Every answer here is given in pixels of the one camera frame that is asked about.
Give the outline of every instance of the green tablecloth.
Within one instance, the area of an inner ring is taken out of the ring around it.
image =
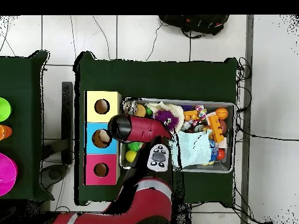
[[[84,91],[117,91],[122,97],[236,102],[235,75],[237,61],[225,62],[136,62],[95,60],[90,52],[77,58],[76,115],[79,115],[79,157],[76,196],[79,202],[112,201],[117,185],[83,185]],[[184,173],[185,202],[222,201],[232,205],[233,171],[228,174]]]
[[[0,141],[0,152],[18,167],[13,189],[0,199],[50,200],[39,183],[41,162],[41,69],[47,51],[29,58],[0,57],[0,97],[12,106],[11,116],[0,122],[12,127],[12,135]]]

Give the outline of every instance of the magenta bowl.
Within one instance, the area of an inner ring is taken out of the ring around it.
[[[15,185],[17,173],[16,163],[0,153],[0,196],[8,193]]]

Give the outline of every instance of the towel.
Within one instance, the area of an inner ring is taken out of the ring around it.
[[[173,104],[164,104],[162,101],[159,103],[146,103],[145,106],[152,110],[153,118],[155,118],[159,110],[170,111],[173,114],[173,116],[179,119],[179,123],[175,127],[175,131],[176,133],[180,131],[181,127],[184,124],[184,111],[181,106],[176,106]]]
[[[180,160],[182,167],[208,163],[211,159],[211,148],[208,135],[212,132],[208,129],[206,132],[185,133],[179,131]],[[169,140],[171,149],[172,164],[179,167],[178,164],[178,140],[176,135]]]

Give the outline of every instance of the green bowl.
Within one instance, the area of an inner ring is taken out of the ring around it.
[[[12,112],[11,105],[3,98],[0,98],[0,122],[6,120]]]

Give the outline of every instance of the metal tray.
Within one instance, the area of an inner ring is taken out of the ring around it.
[[[167,100],[167,99],[146,99],[146,98],[125,98],[121,101],[121,105],[127,101],[136,100],[139,104],[145,103],[159,103],[175,104],[180,106],[196,106],[204,105],[208,113],[215,111],[218,107],[225,107],[228,110],[228,118],[225,119],[227,123],[227,132],[224,136],[227,138],[227,151],[225,158],[221,161],[216,161],[212,165],[203,166],[200,164],[191,165],[183,169],[184,172],[198,172],[198,173],[229,173],[234,168],[235,156],[235,130],[236,130],[236,116],[237,108],[235,104],[225,102],[212,102],[212,101],[190,101],[190,100]],[[131,163],[126,160],[127,145],[120,142],[119,147],[119,162],[120,166],[124,169],[129,169]]]

